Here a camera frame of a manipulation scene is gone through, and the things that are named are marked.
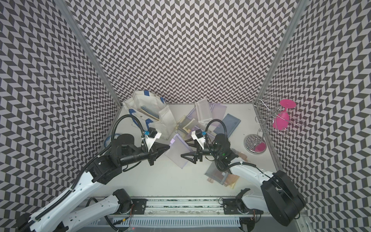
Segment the purple mesh pouch bottom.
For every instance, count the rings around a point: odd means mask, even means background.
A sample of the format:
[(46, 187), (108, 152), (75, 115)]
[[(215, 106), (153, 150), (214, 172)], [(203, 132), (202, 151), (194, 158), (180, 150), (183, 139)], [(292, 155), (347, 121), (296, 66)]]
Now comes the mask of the purple mesh pouch bottom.
[(179, 168), (183, 169), (188, 160), (181, 157), (182, 154), (193, 152), (190, 146), (181, 138), (179, 134), (176, 134), (170, 141), (170, 148), (164, 155), (174, 162)]

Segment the white canvas bag blue handles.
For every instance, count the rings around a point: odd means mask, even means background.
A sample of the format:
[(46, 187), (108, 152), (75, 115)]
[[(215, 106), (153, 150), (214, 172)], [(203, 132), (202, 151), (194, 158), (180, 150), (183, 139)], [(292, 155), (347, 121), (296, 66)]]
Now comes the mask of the white canvas bag blue handles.
[(168, 140), (177, 122), (164, 98), (147, 90), (135, 91), (123, 106), (138, 118), (144, 129), (155, 128), (161, 138)]

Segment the blue mesh pouch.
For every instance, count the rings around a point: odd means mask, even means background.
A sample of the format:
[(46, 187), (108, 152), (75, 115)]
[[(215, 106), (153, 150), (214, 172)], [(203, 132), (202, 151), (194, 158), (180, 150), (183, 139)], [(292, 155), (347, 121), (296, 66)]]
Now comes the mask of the blue mesh pouch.
[(159, 114), (152, 111), (151, 109), (148, 109), (146, 106), (141, 106), (141, 110), (146, 112), (147, 114), (151, 115), (151, 117), (159, 120)]

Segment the white mesh pencil pouch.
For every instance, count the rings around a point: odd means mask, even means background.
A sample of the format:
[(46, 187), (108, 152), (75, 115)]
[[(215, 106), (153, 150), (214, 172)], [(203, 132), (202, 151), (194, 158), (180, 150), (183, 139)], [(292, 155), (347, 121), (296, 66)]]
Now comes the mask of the white mesh pencil pouch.
[(197, 119), (199, 123), (207, 124), (212, 119), (212, 112), (207, 99), (202, 99), (195, 103)]

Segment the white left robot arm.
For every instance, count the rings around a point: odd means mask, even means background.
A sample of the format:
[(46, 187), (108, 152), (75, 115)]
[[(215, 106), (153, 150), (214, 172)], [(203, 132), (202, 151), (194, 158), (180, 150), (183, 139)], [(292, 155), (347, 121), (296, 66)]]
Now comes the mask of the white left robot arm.
[(131, 134), (114, 139), (97, 157), (79, 172), (76, 180), (60, 196), (33, 214), (16, 220), (19, 232), (75, 232), (89, 223), (110, 214), (131, 214), (133, 202), (123, 189), (114, 191), (103, 200), (75, 211), (89, 195), (129, 170), (130, 164), (147, 160), (150, 165), (170, 146), (156, 142), (157, 136), (143, 134), (140, 147)]

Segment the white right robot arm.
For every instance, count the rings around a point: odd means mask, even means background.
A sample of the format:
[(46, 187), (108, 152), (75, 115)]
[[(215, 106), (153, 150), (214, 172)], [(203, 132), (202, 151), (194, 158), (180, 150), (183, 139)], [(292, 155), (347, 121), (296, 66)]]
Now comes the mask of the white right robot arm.
[(225, 134), (217, 134), (214, 141), (210, 141), (208, 133), (197, 130), (192, 132), (191, 139), (196, 151), (182, 154), (182, 158), (197, 163), (211, 156), (218, 171), (241, 177), (258, 188), (257, 193), (246, 188), (236, 196), (241, 213), (252, 209), (268, 212), (283, 226), (300, 217), (306, 201), (285, 172), (265, 171), (245, 161), (231, 149)]

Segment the grey mesh pouch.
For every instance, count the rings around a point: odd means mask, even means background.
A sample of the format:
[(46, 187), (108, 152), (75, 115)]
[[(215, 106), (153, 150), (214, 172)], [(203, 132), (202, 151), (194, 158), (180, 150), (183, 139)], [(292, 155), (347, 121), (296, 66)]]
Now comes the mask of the grey mesh pouch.
[(229, 177), (228, 172), (221, 172), (217, 169), (214, 162), (212, 162), (207, 169), (205, 175), (209, 178), (211, 182), (217, 182), (221, 185), (227, 186), (227, 178)]

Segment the dark blue flat pouch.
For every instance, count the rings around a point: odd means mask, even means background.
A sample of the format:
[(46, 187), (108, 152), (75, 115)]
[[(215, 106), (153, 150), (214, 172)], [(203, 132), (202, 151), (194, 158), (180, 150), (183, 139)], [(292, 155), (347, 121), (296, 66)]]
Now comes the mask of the dark blue flat pouch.
[[(236, 130), (236, 128), (239, 126), (241, 120), (236, 118), (235, 116), (231, 114), (227, 114), (223, 118), (223, 123), (226, 126), (227, 129), (227, 136), (230, 137), (232, 133)], [(224, 128), (222, 125), (219, 125), (215, 128), (214, 133), (219, 134), (219, 133), (224, 133)]]

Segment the lilac mesh pouch rear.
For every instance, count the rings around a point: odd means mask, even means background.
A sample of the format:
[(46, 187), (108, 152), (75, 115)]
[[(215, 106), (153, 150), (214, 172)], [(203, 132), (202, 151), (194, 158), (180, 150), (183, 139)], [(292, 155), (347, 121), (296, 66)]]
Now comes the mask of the lilac mesh pouch rear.
[[(213, 119), (222, 120), (224, 118), (227, 110), (227, 107), (225, 105), (221, 105), (219, 103), (209, 103), (209, 106), (212, 112)], [(194, 107), (186, 117), (190, 120), (195, 119), (196, 121), (198, 121), (196, 107)]]

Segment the blue patterned ceramic bowl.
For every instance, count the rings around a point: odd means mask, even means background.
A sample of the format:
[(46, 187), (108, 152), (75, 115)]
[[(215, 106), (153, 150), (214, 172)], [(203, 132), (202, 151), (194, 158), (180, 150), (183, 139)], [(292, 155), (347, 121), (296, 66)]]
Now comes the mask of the blue patterned ceramic bowl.
[(119, 133), (115, 133), (114, 136), (109, 135), (109, 136), (105, 139), (105, 141), (104, 141), (104, 147), (105, 147), (105, 148), (108, 147), (108, 146), (110, 145), (110, 143), (112, 142), (112, 140), (117, 139), (119, 136), (120, 136)]

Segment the magenta plastic wine glass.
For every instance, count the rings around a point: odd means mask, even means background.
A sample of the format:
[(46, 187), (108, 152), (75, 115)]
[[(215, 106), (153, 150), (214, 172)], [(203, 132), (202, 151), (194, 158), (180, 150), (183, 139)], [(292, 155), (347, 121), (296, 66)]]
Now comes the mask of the magenta plastic wine glass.
[(284, 131), (288, 128), (290, 122), (288, 110), (294, 109), (297, 105), (293, 100), (289, 99), (283, 99), (279, 104), (284, 108), (284, 110), (276, 114), (272, 126), (278, 131)]

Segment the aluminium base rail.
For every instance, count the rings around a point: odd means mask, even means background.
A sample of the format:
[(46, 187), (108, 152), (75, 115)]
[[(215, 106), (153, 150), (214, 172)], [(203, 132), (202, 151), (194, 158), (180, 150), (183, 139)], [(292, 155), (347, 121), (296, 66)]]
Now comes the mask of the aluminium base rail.
[(137, 206), (135, 217), (271, 217), (269, 212), (240, 213), (236, 207), (223, 203), (233, 197), (132, 197), (132, 201), (146, 203)]

